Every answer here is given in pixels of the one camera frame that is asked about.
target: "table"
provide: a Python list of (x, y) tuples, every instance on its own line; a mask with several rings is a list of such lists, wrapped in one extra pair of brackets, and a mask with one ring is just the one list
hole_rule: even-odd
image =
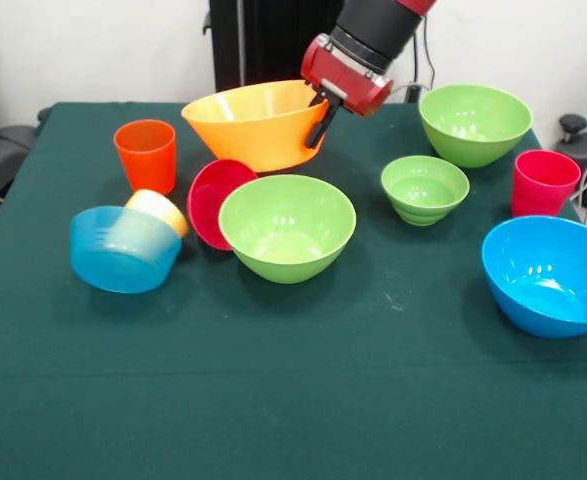
[(321, 276), (270, 284), (191, 233), (159, 290), (94, 290), (70, 269), (69, 222), (124, 204), (112, 135), (144, 117), (177, 127), (184, 208), (212, 156), (179, 112), (56, 105), (0, 212), (1, 480), (587, 479), (587, 337), (516, 330), (481, 268), (533, 134), (418, 229), (379, 182), (431, 152), (415, 107), (342, 113), (296, 169), (358, 213)]

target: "light blue bowl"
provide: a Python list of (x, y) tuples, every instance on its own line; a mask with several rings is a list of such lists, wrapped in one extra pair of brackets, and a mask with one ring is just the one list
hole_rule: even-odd
[(163, 221), (122, 207), (97, 207), (71, 222), (71, 266), (86, 283), (142, 293), (166, 279), (182, 246)]
[(520, 217), (484, 239), (482, 262), (502, 311), (543, 338), (587, 333), (587, 227), (556, 217)]

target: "red bowl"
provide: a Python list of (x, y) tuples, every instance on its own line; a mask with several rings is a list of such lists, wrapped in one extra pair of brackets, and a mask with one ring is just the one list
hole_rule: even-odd
[(230, 251), (220, 231), (220, 208), (236, 188), (255, 180), (257, 174), (237, 160), (215, 160), (197, 174), (186, 199), (191, 225), (209, 246)]

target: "small green bowl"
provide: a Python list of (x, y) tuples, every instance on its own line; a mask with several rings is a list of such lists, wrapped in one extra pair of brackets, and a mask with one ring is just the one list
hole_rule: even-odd
[(462, 203), (470, 184), (455, 165), (416, 155), (389, 163), (382, 172), (382, 187), (402, 220), (428, 227)]
[(333, 263), (355, 231), (356, 215), (348, 197), (329, 183), (273, 175), (229, 195), (219, 221), (244, 265), (272, 282), (292, 284)]
[(485, 167), (506, 155), (533, 124), (513, 95), (480, 85), (449, 85), (425, 95), (420, 116), (431, 145), (460, 167)]

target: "yellow bowl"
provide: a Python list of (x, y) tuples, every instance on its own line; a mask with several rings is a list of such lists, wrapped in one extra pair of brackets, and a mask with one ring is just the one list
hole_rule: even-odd
[(304, 142), (328, 105), (309, 107), (314, 96), (303, 80), (263, 83), (196, 100), (184, 107), (182, 117), (217, 158), (272, 172), (317, 154), (321, 143), (306, 148)]

